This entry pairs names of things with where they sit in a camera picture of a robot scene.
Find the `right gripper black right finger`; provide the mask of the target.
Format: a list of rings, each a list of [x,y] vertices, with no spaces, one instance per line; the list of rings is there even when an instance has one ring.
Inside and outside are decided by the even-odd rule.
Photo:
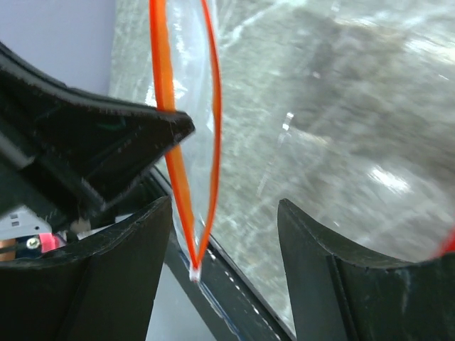
[[[454,255],[412,263],[363,247],[293,202],[277,211],[299,340],[453,340]]]

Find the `clear zip bag orange zipper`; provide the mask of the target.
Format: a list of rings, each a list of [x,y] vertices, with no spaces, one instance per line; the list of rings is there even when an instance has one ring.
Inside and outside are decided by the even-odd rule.
[[[435,256],[454,226],[453,1],[216,1],[214,237],[279,317],[277,207],[365,247]]]

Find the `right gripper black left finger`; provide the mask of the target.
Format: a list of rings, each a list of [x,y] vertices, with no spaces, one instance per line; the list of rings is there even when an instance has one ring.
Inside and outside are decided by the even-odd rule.
[[[173,226],[169,197],[36,259],[1,263],[2,340],[144,340]]]

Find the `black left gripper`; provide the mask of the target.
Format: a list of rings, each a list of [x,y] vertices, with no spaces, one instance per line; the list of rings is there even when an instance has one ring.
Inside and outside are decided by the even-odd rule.
[[[184,112],[68,87],[2,46],[1,260],[57,249],[193,131]]]

